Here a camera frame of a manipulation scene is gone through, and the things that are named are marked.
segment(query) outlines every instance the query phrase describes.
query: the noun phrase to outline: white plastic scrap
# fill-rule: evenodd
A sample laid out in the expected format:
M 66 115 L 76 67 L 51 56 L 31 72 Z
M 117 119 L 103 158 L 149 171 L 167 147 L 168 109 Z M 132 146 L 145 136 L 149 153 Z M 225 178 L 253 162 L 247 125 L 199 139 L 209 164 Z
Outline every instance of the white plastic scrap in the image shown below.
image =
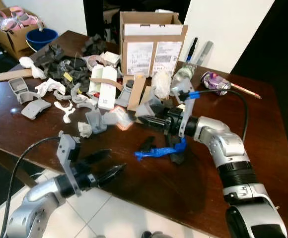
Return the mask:
M 62 95 L 66 94 L 66 87 L 52 78 L 49 78 L 46 82 L 39 84 L 35 87 L 35 89 L 41 97 L 45 96 L 47 91 L 51 92 L 55 89 L 57 89 Z
M 155 95 L 164 99 L 170 93 L 171 77 L 165 70 L 158 71 L 152 78 L 152 88 L 155 87 Z
M 34 65 L 34 61 L 30 57 L 21 57 L 19 63 L 24 68 L 31 68 L 31 73 L 34 78 L 46 79 L 44 72 Z
M 64 123 L 66 123 L 66 124 L 70 123 L 71 120 L 69 118 L 69 115 L 75 112 L 75 108 L 72 108 L 73 107 L 72 103 L 70 102 L 69 107 L 66 107 L 66 108 L 61 106 L 60 102 L 58 102 L 58 101 L 54 102 L 54 105 L 55 105 L 56 108 L 58 108 L 58 109 L 60 109 L 60 110 L 65 112 L 65 115 L 63 117 Z
M 92 127 L 84 122 L 78 121 L 78 130 L 80 132 L 80 136 L 84 138 L 88 138 L 92 134 Z

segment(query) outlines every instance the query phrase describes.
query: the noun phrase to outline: pencil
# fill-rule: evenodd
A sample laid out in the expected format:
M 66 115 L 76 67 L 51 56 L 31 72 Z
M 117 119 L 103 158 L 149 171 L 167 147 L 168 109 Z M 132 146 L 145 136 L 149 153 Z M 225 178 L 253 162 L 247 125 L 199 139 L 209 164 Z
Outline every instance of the pencil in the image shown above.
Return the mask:
M 242 92 L 245 92 L 245 93 L 247 93 L 247 94 L 250 94 L 250 95 L 252 95 L 252 96 L 254 96 L 254 97 L 258 98 L 258 99 L 262 99 L 262 97 L 261 97 L 259 94 L 254 93 L 254 92 L 252 92 L 252 91 L 250 91 L 250 90 L 248 90 L 248 89 L 245 89 L 245 88 L 243 88 L 243 87 L 241 87 L 241 86 L 239 86 L 239 85 L 236 85 L 236 84 L 234 84 L 234 83 L 231 83 L 231 86 L 234 87 L 234 88 L 239 89 L 239 90 L 242 91 Z

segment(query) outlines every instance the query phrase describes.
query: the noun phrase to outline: white wall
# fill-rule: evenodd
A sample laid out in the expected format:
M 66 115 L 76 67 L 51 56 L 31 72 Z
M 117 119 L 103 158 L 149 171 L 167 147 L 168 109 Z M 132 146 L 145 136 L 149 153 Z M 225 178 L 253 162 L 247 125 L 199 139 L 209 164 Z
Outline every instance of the white wall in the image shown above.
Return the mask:
M 207 41 L 214 43 L 202 66 L 230 73 L 274 0 L 191 0 L 185 19 L 188 32 L 180 55 L 185 61 L 193 39 L 197 62 Z
M 7 6 L 20 6 L 36 14 L 59 35 L 67 30 L 86 35 L 83 0 L 2 0 Z

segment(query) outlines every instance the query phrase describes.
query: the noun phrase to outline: small box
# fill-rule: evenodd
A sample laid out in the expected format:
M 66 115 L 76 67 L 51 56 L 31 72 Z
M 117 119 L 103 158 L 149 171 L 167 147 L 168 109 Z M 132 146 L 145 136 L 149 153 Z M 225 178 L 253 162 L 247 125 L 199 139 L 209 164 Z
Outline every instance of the small box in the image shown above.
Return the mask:
M 178 13 L 120 12 L 122 73 L 152 76 L 165 69 L 173 75 L 187 29 Z
M 32 12 L 23 9 L 29 15 L 36 16 Z M 6 7 L 0 0 L 0 11 L 4 12 L 6 16 L 10 17 L 9 7 Z M 33 51 L 26 43 L 26 34 L 28 31 L 38 28 L 37 24 L 25 26 L 17 31 L 5 32 L 0 29 L 0 45 L 6 50 L 12 57 L 19 59 L 22 56 L 29 56 L 33 54 Z

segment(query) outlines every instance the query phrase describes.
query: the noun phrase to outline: purple object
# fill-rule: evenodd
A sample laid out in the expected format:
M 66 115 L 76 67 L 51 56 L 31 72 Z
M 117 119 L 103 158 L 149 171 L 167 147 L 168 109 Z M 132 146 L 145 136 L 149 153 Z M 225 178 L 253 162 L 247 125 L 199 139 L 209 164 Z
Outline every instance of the purple object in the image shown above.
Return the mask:
M 220 77 L 214 72 L 206 72 L 201 78 L 201 82 L 204 84 L 204 86 L 208 89 L 230 89 L 231 83 L 224 79 L 223 77 Z M 224 95 L 227 92 L 215 92 L 218 95 Z

